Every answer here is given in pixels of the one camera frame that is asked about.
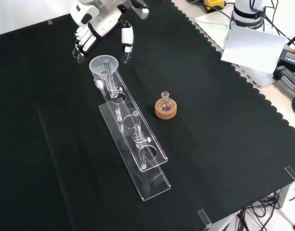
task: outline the glass tube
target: glass tube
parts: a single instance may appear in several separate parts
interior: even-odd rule
[[[110,62],[108,59],[104,60],[104,65],[105,65],[107,78],[108,78],[107,89],[110,91],[111,97],[115,97],[117,95],[117,87],[115,86],[114,81],[113,81],[113,76],[112,76],[112,72],[110,69]]]
[[[112,102],[114,103],[115,114],[117,115],[117,120],[122,121],[121,110],[118,104],[118,97],[113,97]]]
[[[142,138],[142,133],[141,133],[141,124],[139,120],[139,112],[134,111],[133,116],[135,118],[134,123],[135,123],[135,137],[137,140],[140,140]]]

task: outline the clear plastic cup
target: clear plastic cup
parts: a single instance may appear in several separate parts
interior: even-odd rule
[[[89,64],[90,71],[92,72],[92,75],[95,79],[97,79],[97,77],[100,77],[105,80],[108,79],[105,65],[104,65],[105,61],[109,61],[110,70],[112,73],[114,73],[118,69],[119,62],[113,56],[111,56],[111,55],[97,56],[94,59],[92,59]]]

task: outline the white paper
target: white paper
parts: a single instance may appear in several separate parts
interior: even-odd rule
[[[233,26],[221,60],[272,74],[286,37]]]
[[[222,10],[232,15],[233,6]],[[220,12],[212,12],[195,19],[195,22],[224,50],[223,41],[228,34],[230,20]]]

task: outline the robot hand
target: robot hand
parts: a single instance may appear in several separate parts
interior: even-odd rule
[[[85,61],[90,51],[100,42],[102,38],[109,36],[119,25],[122,25],[122,48],[123,62],[128,62],[131,58],[134,33],[129,22],[123,19],[123,13],[130,7],[135,9],[136,13],[143,19],[148,15],[148,7],[142,1],[130,0],[130,2],[116,1],[106,2],[102,0],[85,0],[89,3],[81,3],[83,0],[75,0],[75,4],[71,8],[71,15],[75,22],[80,26],[75,33],[75,48],[73,56],[79,63]]]

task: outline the test tube holder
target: test tube holder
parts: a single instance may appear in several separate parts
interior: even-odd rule
[[[93,73],[93,60],[90,63],[95,85],[106,101],[99,110],[141,199],[145,201],[171,188],[160,167],[168,158],[118,71],[112,68],[106,56],[95,59],[100,57],[104,65],[98,73],[105,72],[106,75]]]

